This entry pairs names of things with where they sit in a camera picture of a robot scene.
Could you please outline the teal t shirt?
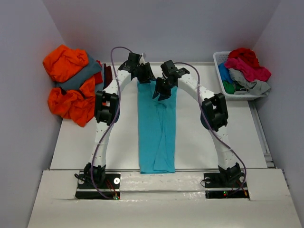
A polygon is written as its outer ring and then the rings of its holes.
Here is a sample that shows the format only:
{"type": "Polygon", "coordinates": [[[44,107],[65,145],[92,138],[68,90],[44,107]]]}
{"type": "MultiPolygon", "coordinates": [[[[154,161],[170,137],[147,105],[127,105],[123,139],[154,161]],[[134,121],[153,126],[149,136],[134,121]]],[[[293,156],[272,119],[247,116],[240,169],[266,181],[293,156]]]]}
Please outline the teal t shirt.
{"type": "Polygon", "coordinates": [[[141,174],[175,172],[176,98],[153,99],[156,83],[137,84],[138,150],[141,174]]]}

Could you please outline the orange t shirt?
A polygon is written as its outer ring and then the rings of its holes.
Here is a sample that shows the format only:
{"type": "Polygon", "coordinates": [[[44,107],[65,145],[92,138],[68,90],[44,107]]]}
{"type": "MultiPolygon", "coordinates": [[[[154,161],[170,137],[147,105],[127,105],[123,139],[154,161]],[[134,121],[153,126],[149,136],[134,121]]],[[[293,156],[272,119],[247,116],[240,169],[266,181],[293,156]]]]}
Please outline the orange t shirt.
{"type": "Polygon", "coordinates": [[[85,127],[94,117],[95,89],[104,83],[101,62],[85,50],[62,44],[42,64],[55,83],[47,100],[50,112],[85,127]]]}

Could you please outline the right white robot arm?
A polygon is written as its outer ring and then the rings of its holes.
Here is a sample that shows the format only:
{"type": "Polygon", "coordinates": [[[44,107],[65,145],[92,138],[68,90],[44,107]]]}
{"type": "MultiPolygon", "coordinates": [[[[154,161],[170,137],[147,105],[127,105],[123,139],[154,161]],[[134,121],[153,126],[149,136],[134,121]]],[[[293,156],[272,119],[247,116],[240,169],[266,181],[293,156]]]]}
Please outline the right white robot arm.
{"type": "Polygon", "coordinates": [[[159,101],[170,98],[171,90],[179,88],[198,102],[201,124],[212,137],[218,157],[218,182],[230,187],[242,175],[241,164],[244,164],[235,151],[229,146],[228,139],[228,109],[225,96],[214,93],[201,84],[200,74],[196,67],[191,67],[197,74],[195,79],[186,68],[177,68],[172,60],[161,64],[162,77],[156,78],[153,98],[159,101]]]}

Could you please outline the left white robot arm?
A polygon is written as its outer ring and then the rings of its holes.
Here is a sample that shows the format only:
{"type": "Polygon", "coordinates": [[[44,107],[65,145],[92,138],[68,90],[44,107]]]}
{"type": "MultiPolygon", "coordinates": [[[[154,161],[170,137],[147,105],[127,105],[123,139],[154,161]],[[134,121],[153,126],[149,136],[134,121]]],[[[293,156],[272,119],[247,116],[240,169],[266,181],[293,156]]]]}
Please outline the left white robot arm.
{"type": "Polygon", "coordinates": [[[114,71],[115,78],[112,82],[96,93],[95,150],[84,168],[84,179],[94,188],[105,183],[106,151],[112,127],[119,118],[121,92],[135,77],[145,83],[152,78],[150,64],[147,64],[144,58],[144,54],[129,53],[128,59],[114,71]]]}

